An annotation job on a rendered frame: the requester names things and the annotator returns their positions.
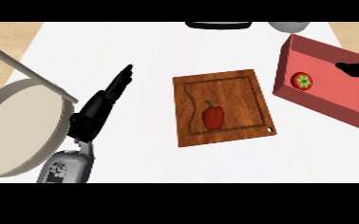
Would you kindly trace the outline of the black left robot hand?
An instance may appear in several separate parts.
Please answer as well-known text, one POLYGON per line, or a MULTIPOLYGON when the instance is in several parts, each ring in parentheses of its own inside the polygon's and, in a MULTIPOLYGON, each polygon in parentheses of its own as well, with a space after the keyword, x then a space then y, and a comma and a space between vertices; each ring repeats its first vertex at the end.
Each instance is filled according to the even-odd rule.
POLYGON ((107 122, 114 104, 125 93, 125 89, 132 82, 132 68, 129 65, 105 90, 99 90, 89 99, 79 113, 70 117, 68 136, 83 142, 91 142, 107 122))

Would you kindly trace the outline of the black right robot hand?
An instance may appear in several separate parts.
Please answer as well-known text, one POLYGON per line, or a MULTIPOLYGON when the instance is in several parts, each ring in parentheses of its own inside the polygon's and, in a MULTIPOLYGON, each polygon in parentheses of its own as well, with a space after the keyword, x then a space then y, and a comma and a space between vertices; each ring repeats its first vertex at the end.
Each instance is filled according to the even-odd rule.
POLYGON ((359 78, 359 64, 336 63, 336 67, 351 76, 359 78))

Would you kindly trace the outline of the red cardboard box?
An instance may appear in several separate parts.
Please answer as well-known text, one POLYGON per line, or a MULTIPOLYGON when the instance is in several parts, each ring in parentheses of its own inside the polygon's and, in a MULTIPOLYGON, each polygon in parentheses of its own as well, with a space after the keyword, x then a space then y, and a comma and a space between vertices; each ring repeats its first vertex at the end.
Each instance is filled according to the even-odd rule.
POLYGON ((336 63, 359 64, 359 54, 293 34, 281 48, 274 94, 359 127, 359 78, 351 77, 336 63), (314 81, 308 90, 292 85, 299 72, 314 81))

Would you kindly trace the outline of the red tomato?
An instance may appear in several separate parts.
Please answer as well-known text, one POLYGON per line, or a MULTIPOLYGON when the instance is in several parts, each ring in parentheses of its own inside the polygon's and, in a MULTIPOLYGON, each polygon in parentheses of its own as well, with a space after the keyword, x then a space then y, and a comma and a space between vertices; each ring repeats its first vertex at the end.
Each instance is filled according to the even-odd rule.
POLYGON ((296 72, 290 78, 292 86, 303 91, 309 90, 314 86, 314 79, 305 72, 296 72))

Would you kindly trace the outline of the brown wooden cutting board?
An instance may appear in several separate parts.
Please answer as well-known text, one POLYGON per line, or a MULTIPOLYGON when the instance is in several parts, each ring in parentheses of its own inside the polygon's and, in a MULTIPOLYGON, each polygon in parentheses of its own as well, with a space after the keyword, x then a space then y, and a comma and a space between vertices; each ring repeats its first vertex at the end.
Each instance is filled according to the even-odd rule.
POLYGON ((179 147, 274 136, 263 92, 253 69, 173 78, 179 147), (206 101, 225 110, 224 126, 209 131, 206 101))

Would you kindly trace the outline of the beige round pan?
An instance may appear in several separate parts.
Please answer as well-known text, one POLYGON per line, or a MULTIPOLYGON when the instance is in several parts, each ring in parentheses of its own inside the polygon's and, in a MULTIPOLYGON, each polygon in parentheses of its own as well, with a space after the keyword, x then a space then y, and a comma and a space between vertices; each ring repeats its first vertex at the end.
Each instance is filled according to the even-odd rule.
POLYGON ((12 177, 58 150, 79 100, 2 50, 0 61, 29 76, 0 88, 0 177, 12 177))

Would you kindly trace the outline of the grey round bowl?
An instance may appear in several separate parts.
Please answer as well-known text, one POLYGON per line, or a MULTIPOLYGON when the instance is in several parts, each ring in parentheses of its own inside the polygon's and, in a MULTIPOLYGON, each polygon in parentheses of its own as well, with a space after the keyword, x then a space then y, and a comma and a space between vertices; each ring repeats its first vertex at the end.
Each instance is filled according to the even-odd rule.
POLYGON ((286 33, 297 33, 309 26, 309 22, 271 22, 269 25, 286 33))

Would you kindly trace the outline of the red bell pepper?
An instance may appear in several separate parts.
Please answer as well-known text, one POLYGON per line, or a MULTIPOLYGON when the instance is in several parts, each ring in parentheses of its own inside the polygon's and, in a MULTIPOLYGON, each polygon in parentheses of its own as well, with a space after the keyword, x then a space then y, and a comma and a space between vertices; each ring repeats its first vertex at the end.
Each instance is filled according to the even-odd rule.
POLYGON ((225 110, 215 106, 212 101, 206 101, 207 109, 203 112, 203 122, 209 131, 219 130, 225 121, 225 110))

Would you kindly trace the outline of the black flat object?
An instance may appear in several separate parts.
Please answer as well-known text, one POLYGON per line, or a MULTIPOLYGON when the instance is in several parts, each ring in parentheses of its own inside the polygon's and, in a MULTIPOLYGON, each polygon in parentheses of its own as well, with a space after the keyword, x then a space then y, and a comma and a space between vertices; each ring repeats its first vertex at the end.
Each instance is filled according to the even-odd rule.
POLYGON ((200 29, 243 29, 250 28, 253 22, 185 22, 185 24, 200 29))

